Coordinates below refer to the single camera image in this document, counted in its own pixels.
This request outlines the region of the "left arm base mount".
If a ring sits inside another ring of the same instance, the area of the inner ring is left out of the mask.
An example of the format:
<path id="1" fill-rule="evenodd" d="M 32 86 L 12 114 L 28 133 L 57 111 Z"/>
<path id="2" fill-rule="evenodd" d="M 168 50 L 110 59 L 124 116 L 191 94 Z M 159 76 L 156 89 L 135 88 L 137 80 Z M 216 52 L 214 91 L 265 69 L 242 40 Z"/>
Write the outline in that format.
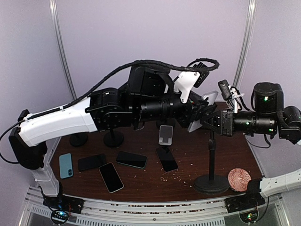
<path id="1" fill-rule="evenodd" d="M 59 197 L 46 197 L 43 205 L 50 209 L 50 219 L 55 225 L 67 223 L 71 214 L 80 214 L 82 212 L 84 200 L 63 195 Z"/>

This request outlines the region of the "white phone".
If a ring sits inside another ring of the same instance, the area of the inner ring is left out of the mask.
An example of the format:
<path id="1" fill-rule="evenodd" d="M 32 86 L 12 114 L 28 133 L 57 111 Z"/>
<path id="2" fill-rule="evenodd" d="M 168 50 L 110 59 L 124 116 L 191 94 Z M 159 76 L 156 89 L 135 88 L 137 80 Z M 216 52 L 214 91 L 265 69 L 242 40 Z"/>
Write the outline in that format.
<path id="1" fill-rule="evenodd" d="M 100 166 L 99 172 L 109 193 L 114 193 L 124 188 L 124 184 L 112 162 Z"/>

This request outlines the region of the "pink phone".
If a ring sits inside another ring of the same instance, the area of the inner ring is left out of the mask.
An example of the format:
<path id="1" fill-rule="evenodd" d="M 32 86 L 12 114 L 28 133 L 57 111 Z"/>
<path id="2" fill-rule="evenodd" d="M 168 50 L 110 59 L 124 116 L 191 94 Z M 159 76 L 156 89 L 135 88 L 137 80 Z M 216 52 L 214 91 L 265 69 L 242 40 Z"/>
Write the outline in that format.
<path id="1" fill-rule="evenodd" d="M 171 172 L 178 169 L 177 162 L 170 149 L 167 146 L 161 146 L 156 149 L 157 157 L 163 167 L 164 172 Z"/>

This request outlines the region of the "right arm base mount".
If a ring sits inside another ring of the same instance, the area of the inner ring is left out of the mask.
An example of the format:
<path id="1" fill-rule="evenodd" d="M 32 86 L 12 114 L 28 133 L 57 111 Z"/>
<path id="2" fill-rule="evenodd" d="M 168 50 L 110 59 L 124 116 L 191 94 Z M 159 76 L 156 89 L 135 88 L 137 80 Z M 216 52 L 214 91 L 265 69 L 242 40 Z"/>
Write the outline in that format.
<path id="1" fill-rule="evenodd" d="M 264 212 L 260 214 L 259 207 L 266 204 Z M 260 194 L 244 194 L 225 199 L 228 213 L 238 212 L 240 220 L 248 225 L 256 224 L 266 214 L 269 207 L 269 197 L 267 201 Z"/>

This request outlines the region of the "black phone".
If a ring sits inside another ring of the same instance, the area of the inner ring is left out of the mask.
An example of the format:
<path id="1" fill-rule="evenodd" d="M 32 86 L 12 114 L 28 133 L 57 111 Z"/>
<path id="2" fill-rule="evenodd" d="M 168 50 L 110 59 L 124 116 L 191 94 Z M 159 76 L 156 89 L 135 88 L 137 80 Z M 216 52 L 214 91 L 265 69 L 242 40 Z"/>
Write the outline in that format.
<path id="1" fill-rule="evenodd" d="M 80 172 L 99 168 L 107 163 L 105 154 L 93 155 L 78 160 L 78 170 Z"/>
<path id="2" fill-rule="evenodd" d="M 201 99 L 205 100 L 208 105 L 203 107 L 200 112 L 197 114 L 196 119 L 190 123 L 190 125 L 188 126 L 187 131 L 189 133 L 196 131 L 197 129 L 201 128 L 203 125 L 200 123 L 200 120 L 202 117 L 205 117 L 209 114 L 211 114 L 212 112 L 214 112 L 217 108 L 217 104 L 215 103 L 216 98 L 218 96 L 218 91 L 211 91 L 208 93 L 205 93 Z"/>

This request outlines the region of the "teal phone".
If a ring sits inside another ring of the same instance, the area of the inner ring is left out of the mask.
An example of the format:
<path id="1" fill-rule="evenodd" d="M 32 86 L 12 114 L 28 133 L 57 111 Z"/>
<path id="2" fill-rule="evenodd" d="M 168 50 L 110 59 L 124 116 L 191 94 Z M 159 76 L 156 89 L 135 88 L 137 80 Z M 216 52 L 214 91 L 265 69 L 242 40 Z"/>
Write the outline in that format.
<path id="1" fill-rule="evenodd" d="M 147 156 L 125 151 L 119 151 L 115 161 L 116 163 L 122 165 L 144 169 L 147 162 Z"/>
<path id="2" fill-rule="evenodd" d="M 70 153 L 59 156 L 60 179 L 66 179 L 73 176 L 72 156 Z"/>

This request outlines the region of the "black phone stand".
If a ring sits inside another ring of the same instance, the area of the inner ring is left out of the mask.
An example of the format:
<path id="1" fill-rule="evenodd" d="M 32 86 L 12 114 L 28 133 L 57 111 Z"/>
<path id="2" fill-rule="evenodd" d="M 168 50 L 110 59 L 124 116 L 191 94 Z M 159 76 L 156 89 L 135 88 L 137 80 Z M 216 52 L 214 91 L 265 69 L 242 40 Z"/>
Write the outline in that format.
<path id="1" fill-rule="evenodd" d="M 124 142 L 124 135 L 119 131 L 111 129 L 104 135 L 103 142 L 107 147 L 119 147 Z"/>
<path id="2" fill-rule="evenodd" d="M 69 142 L 73 147 L 83 146 L 88 141 L 87 133 L 76 133 L 70 136 Z"/>

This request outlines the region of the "teal phone front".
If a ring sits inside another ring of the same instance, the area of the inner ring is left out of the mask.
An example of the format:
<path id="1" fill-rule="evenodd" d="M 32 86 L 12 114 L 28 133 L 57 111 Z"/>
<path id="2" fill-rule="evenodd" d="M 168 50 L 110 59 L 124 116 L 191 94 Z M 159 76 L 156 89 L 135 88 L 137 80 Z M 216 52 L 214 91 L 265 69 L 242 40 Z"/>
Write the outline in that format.
<path id="1" fill-rule="evenodd" d="M 60 179 L 66 179 L 73 176 L 72 156 L 70 153 L 59 156 Z"/>

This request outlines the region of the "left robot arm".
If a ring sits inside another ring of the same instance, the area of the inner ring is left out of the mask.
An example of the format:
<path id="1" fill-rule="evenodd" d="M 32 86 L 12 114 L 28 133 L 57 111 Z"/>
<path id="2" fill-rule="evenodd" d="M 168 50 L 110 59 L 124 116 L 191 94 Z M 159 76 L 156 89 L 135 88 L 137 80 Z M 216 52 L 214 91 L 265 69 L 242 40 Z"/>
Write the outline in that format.
<path id="1" fill-rule="evenodd" d="M 30 170 L 43 194 L 57 209 L 67 206 L 61 185 L 45 161 L 46 142 L 66 135 L 86 135 L 120 127 L 139 129 L 147 121 L 176 119 L 187 128 L 201 118 L 209 102 L 192 91 L 219 62 L 198 58 L 187 66 L 156 60 L 136 60 L 117 67 L 101 83 L 129 68 L 128 81 L 120 88 L 94 85 L 72 102 L 40 113 L 23 110 L 5 130 L 16 164 Z"/>

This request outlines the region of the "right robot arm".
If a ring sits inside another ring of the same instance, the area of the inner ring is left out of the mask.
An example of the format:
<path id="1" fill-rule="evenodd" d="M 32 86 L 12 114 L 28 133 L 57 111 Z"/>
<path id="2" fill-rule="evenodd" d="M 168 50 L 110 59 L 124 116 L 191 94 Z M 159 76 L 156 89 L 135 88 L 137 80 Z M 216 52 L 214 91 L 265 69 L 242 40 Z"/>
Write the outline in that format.
<path id="1" fill-rule="evenodd" d="M 246 135 L 269 135 L 286 139 L 294 145 L 301 144 L 301 112 L 295 106 L 284 106 L 284 93 L 278 83 L 259 82 L 251 95 L 252 111 L 232 109 L 219 110 L 200 121 L 215 133 L 231 137 L 234 132 Z M 259 195 L 271 195 L 298 189 L 301 186 L 300 169 L 273 178 L 251 180 L 247 193 L 241 197 L 241 204 L 250 208 L 259 200 Z"/>

